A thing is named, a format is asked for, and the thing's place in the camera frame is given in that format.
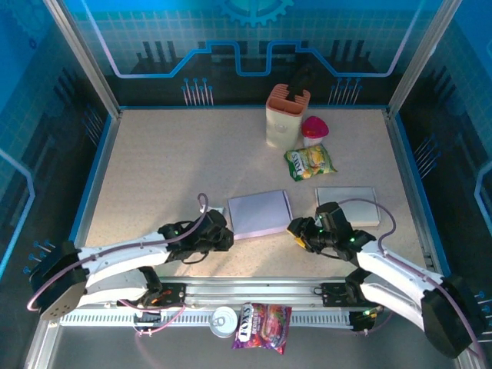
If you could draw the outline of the white paper box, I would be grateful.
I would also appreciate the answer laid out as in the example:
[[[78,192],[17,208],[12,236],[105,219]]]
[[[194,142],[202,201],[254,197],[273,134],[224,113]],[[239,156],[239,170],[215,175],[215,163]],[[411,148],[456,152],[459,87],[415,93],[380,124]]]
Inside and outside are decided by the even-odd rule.
[[[377,227],[381,222],[372,187],[318,187],[315,194],[317,205],[337,202],[353,228]]]

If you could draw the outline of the lavender paper box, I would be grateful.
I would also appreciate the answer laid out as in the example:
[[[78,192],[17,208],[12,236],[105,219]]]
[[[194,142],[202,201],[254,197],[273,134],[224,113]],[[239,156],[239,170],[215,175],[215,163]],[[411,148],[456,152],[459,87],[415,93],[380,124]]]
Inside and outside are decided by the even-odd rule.
[[[228,210],[236,241],[281,233],[293,220],[285,190],[230,198]]]

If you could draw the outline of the green yellow candy bag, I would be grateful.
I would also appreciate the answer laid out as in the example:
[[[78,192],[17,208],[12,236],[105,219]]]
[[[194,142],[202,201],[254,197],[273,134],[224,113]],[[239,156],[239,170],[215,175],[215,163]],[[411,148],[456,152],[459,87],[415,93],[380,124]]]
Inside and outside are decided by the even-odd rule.
[[[289,175],[295,181],[337,173],[327,149],[322,144],[286,151],[284,160],[288,164]]]

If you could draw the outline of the silver tin can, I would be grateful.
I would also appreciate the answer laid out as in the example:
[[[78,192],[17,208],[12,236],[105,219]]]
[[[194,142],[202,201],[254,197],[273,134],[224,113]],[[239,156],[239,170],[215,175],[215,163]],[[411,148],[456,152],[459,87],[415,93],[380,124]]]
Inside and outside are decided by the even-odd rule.
[[[238,327],[238,316],[230,307],[218,307],[214,310],[209,326],[211,332],[222,339],[234,335]]]

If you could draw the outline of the purple berries candy bag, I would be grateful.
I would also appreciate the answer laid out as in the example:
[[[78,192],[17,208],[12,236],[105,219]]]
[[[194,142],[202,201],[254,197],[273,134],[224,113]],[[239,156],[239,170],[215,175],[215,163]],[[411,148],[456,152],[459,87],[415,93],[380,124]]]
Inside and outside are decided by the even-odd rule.
[[[284,354],[292,307],[248,302],[242,305],[232,349],[263,348]]]

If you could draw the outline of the black electronics module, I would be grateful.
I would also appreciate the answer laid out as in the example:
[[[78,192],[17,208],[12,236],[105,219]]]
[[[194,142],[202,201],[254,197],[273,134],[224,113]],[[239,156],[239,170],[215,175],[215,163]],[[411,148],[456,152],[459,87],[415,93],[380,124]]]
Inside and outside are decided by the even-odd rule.
[[[356,333],[366,334],[374,328],[377,319],[377,309],[367,308],[363,311],[351,311],[349,313],[349,323],[351,330]]]

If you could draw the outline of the beige knife block, orange top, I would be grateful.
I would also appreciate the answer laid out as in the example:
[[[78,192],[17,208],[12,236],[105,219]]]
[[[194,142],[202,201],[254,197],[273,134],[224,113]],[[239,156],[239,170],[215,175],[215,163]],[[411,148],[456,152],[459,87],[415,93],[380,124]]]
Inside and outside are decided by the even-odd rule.
[[[288,99],[288,86],[277,84],[266,101],[266,142],[285,151],[292,150],[298,141],[301,121],[307,110],[311,93],[303,89],[294,100]]]

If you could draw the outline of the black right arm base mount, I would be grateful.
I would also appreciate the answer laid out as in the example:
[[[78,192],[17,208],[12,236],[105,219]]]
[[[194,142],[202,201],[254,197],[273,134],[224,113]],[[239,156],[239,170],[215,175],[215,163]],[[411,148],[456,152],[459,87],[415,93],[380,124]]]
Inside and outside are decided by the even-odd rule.
[[[378,304],[366,300],[354,300],[347,293],[344,282],[325,282],[313,288],[325,308],[375,308]]]

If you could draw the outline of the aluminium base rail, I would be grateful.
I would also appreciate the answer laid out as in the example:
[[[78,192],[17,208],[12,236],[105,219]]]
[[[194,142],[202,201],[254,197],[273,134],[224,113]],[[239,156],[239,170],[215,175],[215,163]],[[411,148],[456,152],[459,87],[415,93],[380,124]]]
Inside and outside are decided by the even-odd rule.
[[[118,274],[88,286],[86,281],[58,280],[37,299],[38,308],[51,316],[62,316],[86,304],[103,304],[111,301],[135,301],[149,287],[165,282],[186,284],[184,304],[219,305],[242,304],[247,301],[267,304],[319,305],[322,300],[313,288],[325,282],[344,282],[347,293],[354,300],[366,300],[395,311],[398,308],[420,308],[425,291],[433,286],[422,281],[409,281],[404,288],[397,288],[376,275],[369,275],[361,283],[312,278],[278,280],[257,278],[164,278],[153,270],[134,270]]]

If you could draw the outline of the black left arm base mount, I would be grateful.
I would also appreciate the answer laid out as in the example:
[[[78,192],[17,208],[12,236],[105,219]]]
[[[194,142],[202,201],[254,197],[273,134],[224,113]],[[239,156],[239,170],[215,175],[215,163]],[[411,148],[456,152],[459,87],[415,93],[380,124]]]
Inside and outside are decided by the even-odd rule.
[[[186,284],[165,282],[149,287],[135,303],[143,308],[169,308],[185,302]]]

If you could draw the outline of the aluminium frame post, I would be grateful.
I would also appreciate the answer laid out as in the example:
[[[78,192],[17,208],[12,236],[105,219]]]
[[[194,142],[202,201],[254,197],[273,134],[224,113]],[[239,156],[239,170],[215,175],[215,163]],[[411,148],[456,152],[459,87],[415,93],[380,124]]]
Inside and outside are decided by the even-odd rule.
[[[395,119],[463,0],[442,0],[387,107],[387,118]]]
[[[93,89],[113,119],[120,118],[121,109],[94,55],[87,46],[74,19],[62,0],[42,0],[58,29],[64,36]]]

